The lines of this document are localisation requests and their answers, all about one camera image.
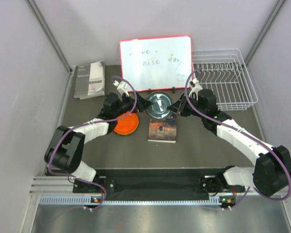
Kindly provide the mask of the dark teal plate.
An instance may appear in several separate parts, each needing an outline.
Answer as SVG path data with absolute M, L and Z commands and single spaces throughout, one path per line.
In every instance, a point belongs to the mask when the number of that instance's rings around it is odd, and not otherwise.
M 152 102 L 152 105 L 146 110 L 151 119 L 165 120 L 172 114 L 168 107 L 173 104 L 173 101 L 166 92 L 155 91 L 149 94 L 146 99 Z

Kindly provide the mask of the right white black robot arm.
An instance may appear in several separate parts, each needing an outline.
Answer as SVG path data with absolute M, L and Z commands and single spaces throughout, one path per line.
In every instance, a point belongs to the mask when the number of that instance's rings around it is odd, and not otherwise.
M 217 137 L 227 141 L 252 163 L 252 167 L 227 166 L 215 175 L 215 191 L 228 192 L 235 185 L 255 189 L 265 198 L 287 187 L 286 200 L 291 195 L 291 157 L 284 146 L 267 144 L 239 126 L 228 114 L 220 111 L 216 96 L 209 89 L 200 90 L 191 97 L 184 93 L 168 107 L 173 113 L 188 117 L 200 117 L 203 126 Z

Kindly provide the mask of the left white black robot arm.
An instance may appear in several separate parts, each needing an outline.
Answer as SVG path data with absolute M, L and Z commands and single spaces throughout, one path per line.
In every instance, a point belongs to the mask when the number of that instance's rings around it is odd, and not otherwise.
M 96 192 L 100 188 L 97 172 L 83 162 L 84 144 L 111 133 L 118 123 L 118 117 L 130 110 L 133 113 L 147 110 L 153 102 L 144 99 L 139 94 L 133 99 L 126 94 L 120 99 L 116 93 L 109 93 L 104 98 L 103 107 L 97 118 L 71 130 L 66 126 L 59 126 L 50 141 L 44 156 L 49 165 L 61 169 L 65 173 L 84 180 L 83 186 L 89 192 Z

